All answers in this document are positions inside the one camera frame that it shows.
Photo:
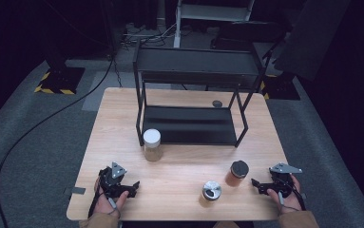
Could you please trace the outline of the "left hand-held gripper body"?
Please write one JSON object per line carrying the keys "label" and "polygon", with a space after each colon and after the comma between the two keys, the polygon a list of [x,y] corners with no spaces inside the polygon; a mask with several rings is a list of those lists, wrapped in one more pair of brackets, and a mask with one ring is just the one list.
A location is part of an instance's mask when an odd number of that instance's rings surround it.
{"label": "left hand-held gripper body", "polygon": [[127,186],[121,184],[125,173],[126,169],[116,162],[99,172],[99,183],[107,197],[115,199],[127,191]]}

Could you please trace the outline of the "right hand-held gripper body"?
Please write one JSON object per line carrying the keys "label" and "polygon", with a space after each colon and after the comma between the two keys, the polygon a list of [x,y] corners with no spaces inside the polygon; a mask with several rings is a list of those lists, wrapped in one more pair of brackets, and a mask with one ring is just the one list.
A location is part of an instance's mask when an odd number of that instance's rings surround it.
{"label": "right hand-held gripper body", "polygon": [[273,181],[270,188],[277,193],[281,193],[283,197],[288,197],[294,189],[291,175],[302,173],[301,168],[296,168],[283,162],[270,167],[269,171]]}

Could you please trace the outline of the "black-lid spice jar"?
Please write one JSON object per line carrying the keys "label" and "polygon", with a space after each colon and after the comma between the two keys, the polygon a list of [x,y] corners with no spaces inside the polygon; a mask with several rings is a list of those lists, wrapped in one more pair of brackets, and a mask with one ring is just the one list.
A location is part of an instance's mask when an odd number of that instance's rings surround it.
{"label": "black-lid spice jar", "polygon": [[249,172],[245,161],[233,161],[225,177],[225,182],[232,187],[239,186]]}

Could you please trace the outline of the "silver-lid spice jar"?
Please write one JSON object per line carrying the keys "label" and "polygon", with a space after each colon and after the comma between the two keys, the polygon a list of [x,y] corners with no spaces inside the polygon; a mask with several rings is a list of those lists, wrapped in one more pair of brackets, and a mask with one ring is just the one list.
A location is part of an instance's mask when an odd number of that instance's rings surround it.
{"label": "silver-lid spice jar", "polygon": [[212,206],[221,196],[221,186],[214,180],[207,181],[202,189],[199,203],[202,207]]}

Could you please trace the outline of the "white-lid spice jar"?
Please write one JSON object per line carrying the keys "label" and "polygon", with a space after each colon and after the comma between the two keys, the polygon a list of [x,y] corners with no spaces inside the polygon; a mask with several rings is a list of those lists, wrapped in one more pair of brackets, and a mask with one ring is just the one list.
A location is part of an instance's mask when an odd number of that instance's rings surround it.
{"label": "white-lid spice jar", "polygon": [[158,161],[163,152],[161,150],[161,133],[157,129],[147,129],[143,134],[144,139],[144,155],[150,162]]}

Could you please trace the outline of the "black metal two-tier rack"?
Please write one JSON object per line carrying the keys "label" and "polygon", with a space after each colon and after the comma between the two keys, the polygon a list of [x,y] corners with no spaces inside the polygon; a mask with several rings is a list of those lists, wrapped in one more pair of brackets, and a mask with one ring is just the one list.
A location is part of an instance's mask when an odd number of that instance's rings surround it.
{"label": "black metal two-tier rack", "polygon": [[[138,101],[136,129],[139,137],[149,128],[162,134],[168,144],[233,145],[237,147],[249,129],[245,117],[251,95],[259,89],[265,65],[257,52],[145,47],[138,44],[133,56],[135,87]],[[242,99],[239,87],[249,81],[248,97]],[[212,104],[194,106],[149,104],[147,84],[227,86],[232,89],[230,104],[238,105],[243,129],[236,134],[232,106]]]}

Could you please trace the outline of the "person's right hand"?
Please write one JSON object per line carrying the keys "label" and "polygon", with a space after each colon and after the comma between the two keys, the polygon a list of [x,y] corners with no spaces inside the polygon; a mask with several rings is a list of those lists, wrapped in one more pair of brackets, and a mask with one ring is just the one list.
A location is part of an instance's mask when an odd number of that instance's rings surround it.
{"label": "person's right hand", "polygon": [[287,198],[280,199],[278,193],[273,189],[267,190],[268,196],[277,205],[279,213],[281,215],[301,211],[301,205],[297,199],[297,196],[292,192]]}

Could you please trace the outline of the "person's left hand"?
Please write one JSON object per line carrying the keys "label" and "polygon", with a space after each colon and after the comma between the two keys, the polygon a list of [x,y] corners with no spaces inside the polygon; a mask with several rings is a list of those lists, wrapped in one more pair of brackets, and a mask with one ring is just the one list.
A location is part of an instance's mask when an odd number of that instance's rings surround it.
{"label": "person's left hand", "polygon": [[99,182],[95,183],[95,190],[97,191],[99,198],[96,200],[95,207],[93,209],[93,213],[107,214],[116,219],[121,217],[121,211],[125,205],[125,202],[128,197],[128,192],[123,192],[115,201],[114,204],[110,202],[110,200],[105,196],[102,187]]}

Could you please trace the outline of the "black yellow striped base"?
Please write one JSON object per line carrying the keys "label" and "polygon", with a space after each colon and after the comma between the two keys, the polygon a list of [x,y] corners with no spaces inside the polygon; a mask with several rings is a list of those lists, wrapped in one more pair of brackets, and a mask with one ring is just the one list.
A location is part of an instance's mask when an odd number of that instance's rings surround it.
{"label": "black yellow striped base", "polygon": [[77,93],[77,86],[85,72],[83,67],[66,67],[64,70],[54,70],[50,68],[42,77],[35,92],[48,94]]}
{"label": "black yellow striped base", "polygon": [[294,76],[288,74],[266,76],[260,84],[261,93],[265,99],[299,100],[293,79]]}

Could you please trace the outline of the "dark grey panel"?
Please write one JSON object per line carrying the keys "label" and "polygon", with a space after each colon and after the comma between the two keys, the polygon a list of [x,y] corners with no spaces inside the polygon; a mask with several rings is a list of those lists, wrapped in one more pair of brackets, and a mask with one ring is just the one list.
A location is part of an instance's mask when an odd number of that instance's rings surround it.
{"label": "dark grey panel", "polygon": [[307,0],[275,69],[313,81],[351,0]]}

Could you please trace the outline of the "white metal stand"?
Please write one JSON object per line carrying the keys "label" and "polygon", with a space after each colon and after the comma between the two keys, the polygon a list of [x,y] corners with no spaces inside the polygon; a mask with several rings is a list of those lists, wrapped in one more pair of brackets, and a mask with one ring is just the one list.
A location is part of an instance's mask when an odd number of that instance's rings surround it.
{"label": "white metal stand", "polygon": [[249,0],[248,6],[245,8],[232,8],[184,4],[182,0],[179,0],[176,7],[176,31],[173,47],[179,48],[181,46],[182,19],[222,22],[249,21],[255,2],[256,0]]}

